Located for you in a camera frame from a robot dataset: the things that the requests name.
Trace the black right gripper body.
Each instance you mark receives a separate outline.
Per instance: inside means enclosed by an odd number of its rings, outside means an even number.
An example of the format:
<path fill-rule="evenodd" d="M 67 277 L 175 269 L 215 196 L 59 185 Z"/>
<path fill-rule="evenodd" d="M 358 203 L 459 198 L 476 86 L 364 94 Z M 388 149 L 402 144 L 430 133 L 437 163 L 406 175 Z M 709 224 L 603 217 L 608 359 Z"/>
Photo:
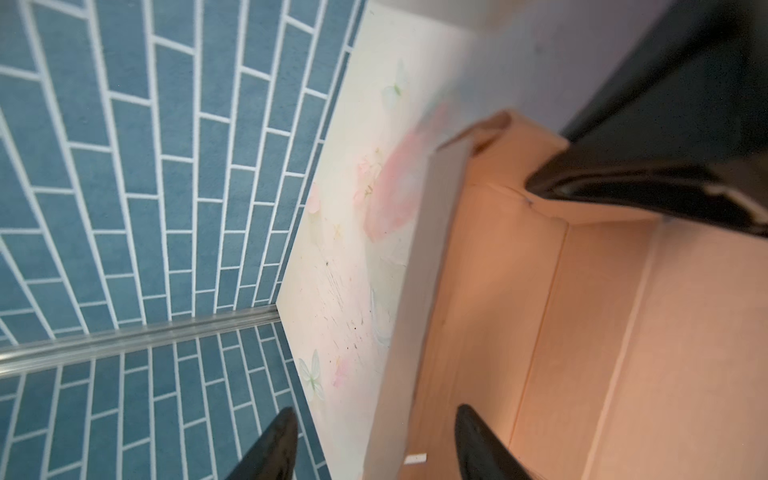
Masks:
<path fill-rule="evenodd" d="M 767 150 L 767 5 L 678 1 L 575 127 L 572 147 L 619 156 Z"/>

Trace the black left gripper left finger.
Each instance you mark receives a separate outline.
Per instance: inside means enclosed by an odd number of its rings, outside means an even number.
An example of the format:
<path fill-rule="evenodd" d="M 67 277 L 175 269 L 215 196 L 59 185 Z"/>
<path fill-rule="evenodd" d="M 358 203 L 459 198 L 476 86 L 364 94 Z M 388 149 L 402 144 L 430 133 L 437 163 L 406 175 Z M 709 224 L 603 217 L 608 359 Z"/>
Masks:
<path fill-rule="evenodd" d="M 298 433 L 299 422 L 294 408 L 281 409 L 227 480 L 291 480 Z"/>

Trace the pink cardboard paper box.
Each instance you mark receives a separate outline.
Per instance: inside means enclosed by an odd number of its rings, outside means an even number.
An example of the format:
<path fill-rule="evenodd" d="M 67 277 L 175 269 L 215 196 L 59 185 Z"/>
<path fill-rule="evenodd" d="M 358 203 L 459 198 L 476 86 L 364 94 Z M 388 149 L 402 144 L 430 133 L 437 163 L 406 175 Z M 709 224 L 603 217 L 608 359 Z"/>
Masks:
<path fill-rule="evenodd" d="M 361 475 L 456 479 L 471 406 L 537 479 L 767 475 L 767 244 L 542 199 L 510 111 L 436 148 Z"/>

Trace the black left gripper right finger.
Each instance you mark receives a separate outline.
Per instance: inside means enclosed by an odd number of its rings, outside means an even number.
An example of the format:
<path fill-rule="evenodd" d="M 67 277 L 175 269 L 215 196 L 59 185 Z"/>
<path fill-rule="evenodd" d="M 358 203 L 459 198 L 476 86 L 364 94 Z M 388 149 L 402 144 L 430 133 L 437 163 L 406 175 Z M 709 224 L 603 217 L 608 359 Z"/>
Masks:
<path fill-rule="evenodd" d="M 454 438 L 463 480 L 531 480 L 529 472 L 468 404 L 457 408 Z"/>

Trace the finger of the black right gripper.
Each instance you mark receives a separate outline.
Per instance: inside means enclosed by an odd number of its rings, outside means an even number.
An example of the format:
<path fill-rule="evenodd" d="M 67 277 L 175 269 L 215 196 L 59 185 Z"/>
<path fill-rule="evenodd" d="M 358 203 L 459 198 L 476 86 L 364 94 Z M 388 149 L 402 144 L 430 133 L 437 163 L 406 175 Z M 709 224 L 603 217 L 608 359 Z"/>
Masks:
<path fill-rule="evenodd" d="M 767 235 L 767 150 L 619 156 L 573 146 L 530 174 L 548 200 L 631 207 L 754 237 Z"/>

